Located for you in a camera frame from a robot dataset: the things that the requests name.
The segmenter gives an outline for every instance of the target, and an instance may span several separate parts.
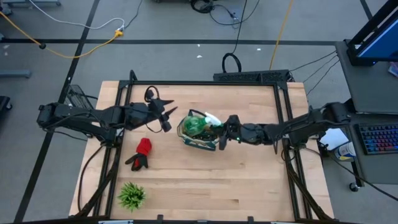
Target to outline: blue keyboard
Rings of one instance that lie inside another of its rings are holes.
[[[365,154],[398,153],[398,124],[357,126]]]

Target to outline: wire basket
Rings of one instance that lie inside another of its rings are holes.
[[[88,101],[87,96],[78,85],[69,85],[66,90],[67,98],[65,103],[74,107],[93,109],[93,105]]]

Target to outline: white paper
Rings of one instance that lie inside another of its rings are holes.
[[[348,138],[340,128],[330,128],[326,131],[326,135],[321,138],[320,142],[324,145],[328,145],[327,149],[330,151],[346,144]]]

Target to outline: yellow cable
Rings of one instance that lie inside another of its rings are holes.
[[[19,32],[21,32],[22,34],[24,34],[27,38],[29,38],[29,39],[30,39],[31,41],[33,41],[35,44],[37,44],[37,45],[39,45],[39,46],[42,45],[40,42],[38,42],[37,40],[33,39],[29,34],[25,33],[21,28],[19,28],[17,25],[15,25],[15,23],[13,23],[13,22],[12,22],[6,15],[4,15],[4,13],[2,13],[1,11],[0,11],[0,15],[2,15],[14,28],[16,28],[17,30],[19,30]],[[54,51],[54,50],[52,50],[52,49],[50,49],[50,48],[48,48],[48,47],[46,47],[45,49],[47,49],[48,51],[50,51],[51,53],[53,53],[53,54],[55,54],[55,55],[58,55],[58,56],[60,56],[60,57],[63,57],[63,58],[80,58],[80,57],[83,57],[83,56],[86,56],[86,55],[89,55],[89,54],[93,53],[96,49],[98,49],[98,48],[100,48],[100,47],[102,47],[102,46],[107,45],[108,43],[112,42],[114,39],[116,39],[116,38],[118,38],[118,37],[120,37],[120,36],[122,36],[122,35],[123,35],[123,32],[121,32],[120,30],[116,30],[114,36],[112,37],[112,39],[108,40],[107,42],[105,42],[105,43],[103,43],[103,44],[100,44],[100,45],[96,46],[95,48],[91,49],[91,50],[88,51],[87,53],[84,53],[84,54],[79,55],[79,56],[66,56],[66,55],[63,55],[63,54],[61,54],[61,53],[58,53],[58,52],[56,52],[56,51]]]
[[[286,21],[287,21],[287,18],[288,18],[288,16],[289,16],[290,10],[291,10],[291,8],[292,8],[293,1],[294,1],[294,0],[290,0],[289,8],[287,9],[284,22],[282,23],[282,27],[280,28],[279,35],[278,35],[278,39],[276,40],[276,45],[275,45],[275,48],[274,48],[274,53],[272,54],[271,63],[270,63],[270,65],[269,65],[269,70],[271,70],[271,68],[272,68],[272,63],[274,62],[274,57],[275,57],[276,49],[278,48],[279,40],[280,40],[280,38],[282,37],[282,33],[283,33],[283,31],[284,31],[284,28],[285,28],[285,23],[286,23]]]

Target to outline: keyboard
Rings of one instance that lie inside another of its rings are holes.
[[[213,80],[217,82],[286,82],[289,79],[288,70],[271,70],[258,72],[217,73]]]
[[[359,124],[357,131],[365,154],[398,153],[398,124]]]

